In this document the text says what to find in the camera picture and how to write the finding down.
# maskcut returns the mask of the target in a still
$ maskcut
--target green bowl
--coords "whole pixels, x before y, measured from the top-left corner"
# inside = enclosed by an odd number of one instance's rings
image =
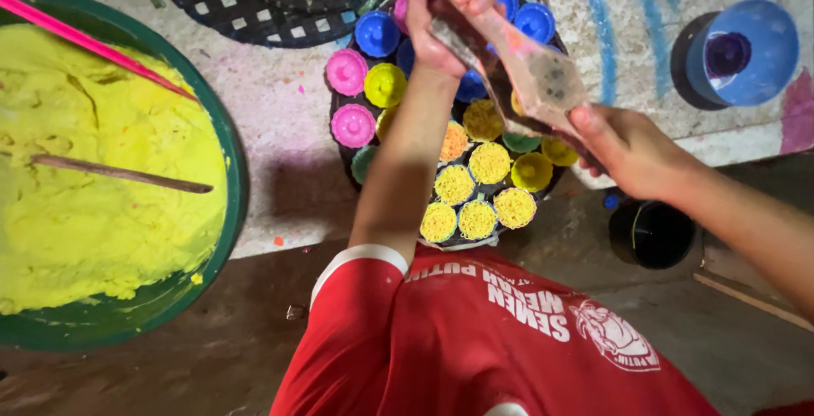
[[[133,299],[96,295],[93,299],[100,302],[97,304],[74,302],[0,316],[2,344],[46,351],[75,351],[121,343],[178,315],[215,280],[229,258],[246,217],[246,159],[238,132],[215,92],[190,61],[161,35],[92,0],[23,1],[99,40],[134,48],[162,59],[180,71],[212,117],[223,156],[228,158],[226,218],[215,251],[198,270],[203,276],[203,284],[192,284],[188,274],[176,272],[161,282],[140,287]],[[0,25],[23,22],[26,21],[0,9]]]

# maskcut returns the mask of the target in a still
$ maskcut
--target pink chopstick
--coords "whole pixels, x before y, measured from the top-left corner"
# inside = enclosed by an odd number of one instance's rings
[[[86,35],[72,26],[67,26],[56,18],[27,5],[23,1],[0,0],[0,7],[5,8],[5,10],[14,15],[23,17],[35,25],[42,26],[57,36],[61,36],[74,44],[87,48],[89,51],[97,53],[98,55],[113,61],[120,67],[127,68],[141,77],[148,78],[149,80],[164,88],[167,88],[168,90],[172,90],[173,92],[176,92],[177,94],[187,97],[193,101],[198,101],[198,98],[195,98],[188,91],[178,87],[177,85],[168,81],[166,78],[161,77],[155,71],[146,68],[133,58],[124,55],[114,48],[108,47],[107,45],[97,41],[96,39]]]

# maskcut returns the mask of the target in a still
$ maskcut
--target pink stain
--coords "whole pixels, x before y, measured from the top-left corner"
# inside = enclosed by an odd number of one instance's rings
[[[814,146],[814,83],[808,68],[786,89],[783,98],[783,141],[781,154],[791,154]]]

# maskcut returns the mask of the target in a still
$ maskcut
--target yellow dough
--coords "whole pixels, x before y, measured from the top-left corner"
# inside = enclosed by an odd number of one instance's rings
[[[126,53],[189,89],[163,62]],[[32,154],[214,191],[28,165]],[[195,270],[214,249],[225,209],[223,155],[198,103],[35,26],[0,27],[0,314],[99,293],[128,299]]]

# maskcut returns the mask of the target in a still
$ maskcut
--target purple liquid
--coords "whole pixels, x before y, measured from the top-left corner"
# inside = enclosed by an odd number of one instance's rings
[[[736,75],[752,57],[752,44],[740,33],[727,33],[707,41],[707,74],[711,78]]]

